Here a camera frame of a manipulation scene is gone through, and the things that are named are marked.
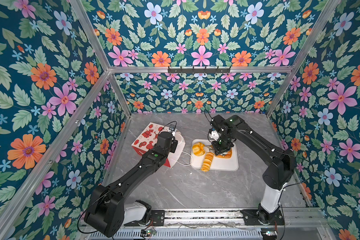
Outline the round orange bun fake bread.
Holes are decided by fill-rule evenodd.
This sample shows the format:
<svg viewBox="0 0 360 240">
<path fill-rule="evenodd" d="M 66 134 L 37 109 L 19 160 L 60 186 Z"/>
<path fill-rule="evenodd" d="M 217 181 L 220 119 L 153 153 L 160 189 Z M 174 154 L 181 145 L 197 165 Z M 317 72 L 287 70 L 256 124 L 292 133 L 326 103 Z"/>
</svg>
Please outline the round orange bun fake bread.
<svg viewBox="0 0 360 240">
<path fill-rule="evenodd" d="M 205 145 L 201 142 L 197 142 L 192 146 L 193 154 L 197 157 L 203 156 L 206 151 L 204 150 Z"/>
</svg>

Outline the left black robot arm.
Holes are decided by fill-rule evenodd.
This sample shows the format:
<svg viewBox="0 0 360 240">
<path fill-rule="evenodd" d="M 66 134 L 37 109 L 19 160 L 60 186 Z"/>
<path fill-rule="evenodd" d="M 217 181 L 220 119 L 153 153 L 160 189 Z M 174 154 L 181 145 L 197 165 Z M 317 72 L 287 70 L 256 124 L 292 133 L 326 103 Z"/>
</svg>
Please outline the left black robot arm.
<svg viewBox="0 0 360 240">
<path fill-rule="evenodd" d="M 125 201 L 147 177 L 153 175 L 176 151 L 178 141 L 171 132 L 161 132 L 154 147 L 142 155 L 141 160 L 115 182 L 97 186 L 85 210 L 84 222 L 106 237 L 113 237 L 125 224 L 149 222 L 152 207 L 140 200 L 132 204 Z"/>
</svg>

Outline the brown croissant fake bread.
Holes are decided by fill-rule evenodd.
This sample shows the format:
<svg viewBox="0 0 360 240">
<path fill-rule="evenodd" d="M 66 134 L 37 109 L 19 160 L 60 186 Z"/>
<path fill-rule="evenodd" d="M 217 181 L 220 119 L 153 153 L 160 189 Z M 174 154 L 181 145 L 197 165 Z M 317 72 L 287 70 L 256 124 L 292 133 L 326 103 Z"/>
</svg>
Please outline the brown croissant fake bread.
<svg viewBox="0 0 360 240">
<path fill-rule="evenodd" d="M 215 155 L 216 158 L 220 158 L 220 159 L 230 159 L 232 157 L 233 151 L 229 150 L 228 152 L 219 154 L 219 155 Z"/>
</svg>

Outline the long twisted fake bread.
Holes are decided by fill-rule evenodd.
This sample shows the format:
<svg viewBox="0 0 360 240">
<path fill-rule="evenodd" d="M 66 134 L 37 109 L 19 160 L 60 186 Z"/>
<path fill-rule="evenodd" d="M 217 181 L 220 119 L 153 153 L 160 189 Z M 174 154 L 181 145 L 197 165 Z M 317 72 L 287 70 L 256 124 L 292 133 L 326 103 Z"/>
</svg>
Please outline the long twisted fake bread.
<svg viewBox="0 0 360 240">
<path fill-rule="evenodd" d="M 203 171 L 203 172 L 210 171 L 214 156 L 215 156 L 215 154 L 213 152 L 208 152 L 205 154 L 203 163 L 201 166 L 201 171 Z"/>
</svg>

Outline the metal tongs white tips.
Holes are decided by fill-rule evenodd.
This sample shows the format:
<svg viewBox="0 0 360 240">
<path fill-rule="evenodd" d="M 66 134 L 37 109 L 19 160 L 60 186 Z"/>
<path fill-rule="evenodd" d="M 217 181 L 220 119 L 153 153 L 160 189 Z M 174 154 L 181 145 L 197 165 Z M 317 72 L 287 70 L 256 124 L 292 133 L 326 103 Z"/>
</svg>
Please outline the metal tongs white tips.
<svg viewBox="0 0 360 240">
<path fill-rule="evenodd" d="M 204 146 L 208 150 L 208 152 L 213 153 L 215 155 L 219 155 L 221 152 L 219 150 L 216 150 L 213 145 L 206 145 Z"/>
</svg>

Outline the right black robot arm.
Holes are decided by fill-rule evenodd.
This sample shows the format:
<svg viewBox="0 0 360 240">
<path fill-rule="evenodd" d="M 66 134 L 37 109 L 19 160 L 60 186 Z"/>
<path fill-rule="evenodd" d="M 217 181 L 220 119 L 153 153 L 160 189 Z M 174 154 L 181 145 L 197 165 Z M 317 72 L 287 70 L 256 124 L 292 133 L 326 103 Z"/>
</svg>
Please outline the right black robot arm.
<svg viewBox="0 0 360 240">
<path fill-rule="evenodd" d="M 210 125 L 209 137 L 213 139 L 212 147 L 216 155 L 228 153 L 234 147 L 234 142 L 240 141 L 267 165 L 262 176 L 266 188 L 258 206 L 257 218 L 263 225 L 273 223 L 281 210 L 282 192 L 294 174 L 296 157 L 291 151 L 269 142 L 237 115 L 228 119 L 216 115 L 211 118 Z"/>
</svg>

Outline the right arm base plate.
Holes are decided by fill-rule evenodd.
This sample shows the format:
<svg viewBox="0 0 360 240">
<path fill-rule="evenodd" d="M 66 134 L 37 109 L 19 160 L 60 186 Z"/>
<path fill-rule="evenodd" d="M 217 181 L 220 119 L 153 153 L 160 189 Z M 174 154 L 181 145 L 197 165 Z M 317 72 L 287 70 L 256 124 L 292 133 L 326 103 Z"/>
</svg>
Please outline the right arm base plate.
<svg viewBox="0 0 360 240">
<path fill-rule="evenodd" d="M 283 226 L 285 219 L 281 209 L 277 209 L 274 213 L 258 209 L 241 210 L 246 226 Z"/>
</svg>

